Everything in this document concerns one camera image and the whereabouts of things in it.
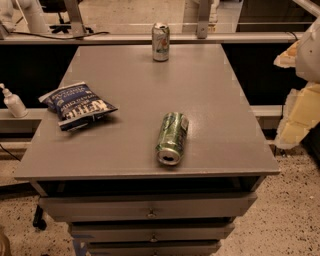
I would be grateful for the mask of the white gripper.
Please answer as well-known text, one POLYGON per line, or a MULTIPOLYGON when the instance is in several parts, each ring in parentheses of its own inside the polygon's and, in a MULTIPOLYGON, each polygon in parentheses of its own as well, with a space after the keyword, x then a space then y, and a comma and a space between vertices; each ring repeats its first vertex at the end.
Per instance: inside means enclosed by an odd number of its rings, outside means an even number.
POLYGON ((296 75, 308 81, 303 89, 292 89, 288 94, 274 140, 276 147, 292 149, 320 122, 320 17, 300 42, 278 55, 273 64, 281 68, 296 66, 296 75))

